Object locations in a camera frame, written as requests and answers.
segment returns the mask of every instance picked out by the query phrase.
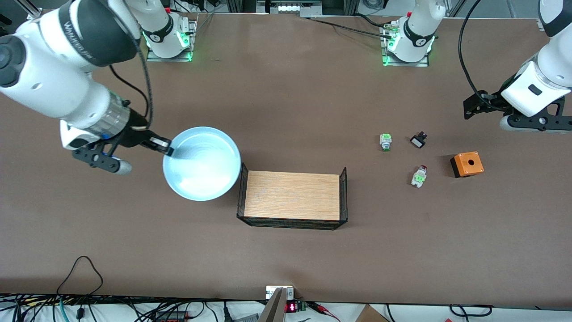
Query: orange and black block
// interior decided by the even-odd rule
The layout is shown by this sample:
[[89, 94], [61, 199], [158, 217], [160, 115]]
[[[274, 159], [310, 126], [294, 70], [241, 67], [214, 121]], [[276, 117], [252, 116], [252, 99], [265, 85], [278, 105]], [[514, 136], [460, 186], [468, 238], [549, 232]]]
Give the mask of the orange and black block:
[[479, 154], [476, 151], [459, 153], [451, 159], [455, 178], [472, 176], [483, 173], [483, 164], [480, 162]]

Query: teal cable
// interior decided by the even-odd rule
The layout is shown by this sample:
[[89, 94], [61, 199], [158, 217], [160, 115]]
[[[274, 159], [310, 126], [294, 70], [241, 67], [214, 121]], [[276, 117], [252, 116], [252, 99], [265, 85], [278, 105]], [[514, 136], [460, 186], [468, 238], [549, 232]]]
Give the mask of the teal cable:
[[70, 322], [70, 320], [67, 318], [66, 311], [63, 310], [63, 299], [62, 298], [59, 299], [59, 310], [62, 311], [63, 319], [66, 322]]

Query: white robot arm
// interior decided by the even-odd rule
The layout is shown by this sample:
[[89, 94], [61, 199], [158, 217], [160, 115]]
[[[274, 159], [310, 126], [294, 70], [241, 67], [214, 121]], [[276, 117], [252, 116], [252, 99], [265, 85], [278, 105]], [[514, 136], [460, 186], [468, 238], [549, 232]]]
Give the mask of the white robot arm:
[[402, 61], [420, 61], [431, 48], [445, 13], [444, 0], [415, 0], [411, 15], [394, 22], [398, 32], [387, 50]]
[[[465, 119], [481, 112], [505, 112], [500, 121], [512, 131], [568, 132], [572, 117], [562, 114], [572, 89], [572, 0], [540, 0], [539, 16], [550, 41], [492, 95], [479, 91], [464, 102]], [[555, 104], [555, 115], [547, 107]]]
[[118, 145], [172, 153], [170, 140], [148, 130], [147, 119], [128, 100], [91, 77], [140, 50], [135, 18], [156, 55], [174, 57], [188, 46], [181, 41], [188, 36], [180, 32], [183, 18], [168, 14], [159, 0], [71, 1], [0, 37], [0, 92], [60, 119], [62, 145], [76, 159], [117, 174], [130, 171], [113, 156]]

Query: brown tabletop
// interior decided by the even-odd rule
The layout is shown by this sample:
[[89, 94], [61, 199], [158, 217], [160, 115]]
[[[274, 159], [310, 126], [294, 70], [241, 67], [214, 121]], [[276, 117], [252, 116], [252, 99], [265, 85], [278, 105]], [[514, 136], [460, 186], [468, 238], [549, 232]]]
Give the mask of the brown tabletop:
[[[460, 24], [443, 21], [429, 68], [395, 68], [375, 37], [290, 15], [215, 15], [192, 63], [149, 64], [160, 135], [216, 127], [250, 170], [347, 167], [349, 221], [337, 231], [249, 227], [235, 217], [237, 185], [209, 202], [179, 197], [162, 155], [142, 147], [116, 153], [128, 176], [91, 169], [61, 148], [57, 120], [0, 96], [0, 292], [53, 293], [85, 254], [100, 294], [261, 299], [266, 285], [292, 284], [316, 301], [572, 305], [570, 136], [502, 131], [500, 113], [463, 120]], [[473, 80], [490, 92], [547, 41], [534, 20], [502, 19], [471, 21], [465, 39]], [[144, 88], [137, 60], [117, 69]], [[95, 78], [143, 109], [107, 69]], [[419, 131], [421, 150], [408, 142]], [[468, 151], [484, 174], [452, 178], [450, 156]], [[62, 291], [95, 285], [83, 262]]]

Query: black and white small object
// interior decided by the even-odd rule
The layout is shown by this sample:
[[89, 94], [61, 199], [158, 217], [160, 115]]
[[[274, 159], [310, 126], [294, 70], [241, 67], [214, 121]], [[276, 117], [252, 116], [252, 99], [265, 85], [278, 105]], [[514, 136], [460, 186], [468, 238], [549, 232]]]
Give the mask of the black and white small object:
[[425, 134], [425, 132], [421, 131], [419, 132], [419, 134], [414, 135], [413, 138], [411, 138], [410, 142], [413, 143], [413, 145], [415, 145], [418, 148], [422, 148], [425, 145], [425, 139], [427, 138], [427, 134]]

